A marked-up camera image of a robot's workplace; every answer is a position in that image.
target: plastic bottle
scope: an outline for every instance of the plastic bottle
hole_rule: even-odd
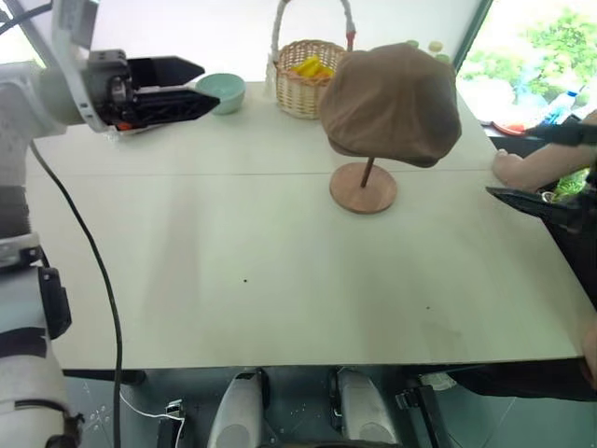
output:
[[[548,113],[543,121],[541,121],[541,124],[562,124],[572,112],[572,106],[575,104],[577,95],[578,92],[576,91],[567,91],[566,93],[559,94],[549,104]]]

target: basket handle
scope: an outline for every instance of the basket handle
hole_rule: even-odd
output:
[[[276,12],[276,20],[273,23],[273,34],[271,36],[271,57],[275,63],[278,62],[280,50],[278,50],[278,43],[280,42],[280,27],[282,26],[282,16],[286,9],[286,5],[291,0],[280,0],[278,10]],[[348,0],[340,0],[344,6],[344,15],[346,16],[346,49],[353,50],[354,35],[356,35],[356,28],[353,22],[353,13],[351,12],[351,4]]]

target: black cable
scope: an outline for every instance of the black cable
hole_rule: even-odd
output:
[[[49,268],[49,260],[44,248],[41,248],[41,264],[44,268]]]
[[[108,276],[108,272],[104,266],[104,261],[102,260],[100,251],[98,250],[97,245],[93,240],[93,236],[91,235],[90,230],[87,228],[85,221],[78,213],[78,210],[76,209],[75,203],[73,202],[71,195],[68,193],[58,176],[56,176],[52,169],[48,166],[44,158],[41,157],[41,154],[37,150],[37,145],[33,141],[31,142],[31,151],[34,153],[35,158],[42,166],[44,171],[54,181],[56,187],[58,187],[58,189],[62,193],[62,196],[64,196],[64,199],[68,202],[68,206],[71,208],[73,215],[75,215],[76,221],[78,222],[79,226],[81,226],[81,230],[83,230],[83,233],[85,233],[85,236],[87,237],[87,240],[90,243],[91,250],[93,251],[93,255],[95,256],[95,260],[97,261],[97,264],[100,267],[100,271],[102,272],[102,278],[104,279],[105,289],[108,294],[108,301],[110,302],[110,309],[112,310],[112,317],[114,319],[114,330],[116,333],[116,368],[114,371],[113,396],[114,448],[120,448],[120,383],[122,379],[122,331],[120,328],[120,318],[118,317],[118,308],[116,306],[116,301],[114,300],[114,291],[112,290],[110,277]]]
[[[34,7],[33,9],[23,12],[20,16],[13,17],[11,20],[7,21],[5,24],[0,26],[0,35],[3,35],[6,31],[10,28],[13,28],[17,25],[20,25],[24,21],[28,21],[39,14],[43,14],[44,12],[48,12],[52,9],[52,2],[49,2],[41,7]]]

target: wooden round base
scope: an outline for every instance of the wooden round base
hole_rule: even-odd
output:
[[[366,163],[342,165],[329,183],[329,192],[339,206],[361,215],[386,210],[396,198],[396,181],[387,171],[373,165],[367,185],[361,188]]]

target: green tree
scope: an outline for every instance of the green tree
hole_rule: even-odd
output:
[[[507,52],[477,50],[466,58],[461,75],[467,80],[478,77],[503,79],[514,86],[523,64],[522,58]]]
[[[553,89],[553,79],[567,70],[575,73],[580,84],[597,75],[597,25],[570,8],[553,23],[529,29],[527,38],[533,47],[545,51],[539,76],[531,82],[533,92],[545,95]]]

